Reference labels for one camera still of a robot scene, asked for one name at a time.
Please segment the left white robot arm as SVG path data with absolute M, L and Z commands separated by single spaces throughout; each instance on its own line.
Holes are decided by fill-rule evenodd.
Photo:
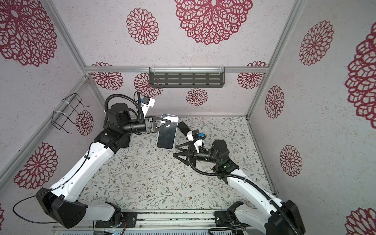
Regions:
M 36 194 L 44 213 L 67 229 L 83 221 L 102 221 L 109 227 L 119 226 L 123 222 L 120 207 L 110 202 L 79 202 L 81 192 L 104 163 L 119 149 L 128 146 L 131 134 L 155 133 L 172 127 L 171 120 L 156 116 L 132 121 L 130 108 L 125 103 L 107 107 L 105 112 L 104 129 L 85 155 L 51 188 L 41 188 Z

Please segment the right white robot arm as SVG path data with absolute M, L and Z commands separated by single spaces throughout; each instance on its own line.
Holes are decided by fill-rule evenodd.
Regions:
M 227 144 L 215 140 L 211 149 L 196 147 L 198 137 L 193 141 L 177 145 L 173 154 L 195 172 L 215 176 L 241 193 L 254 208 L 237 202 L 228 208 L 227 216 L 232 229 L 251 227 L 264 235 L 303 235 L 306 232 L 299 209 L 292 201 L 283 201 L 252 181 L 230 158 Z

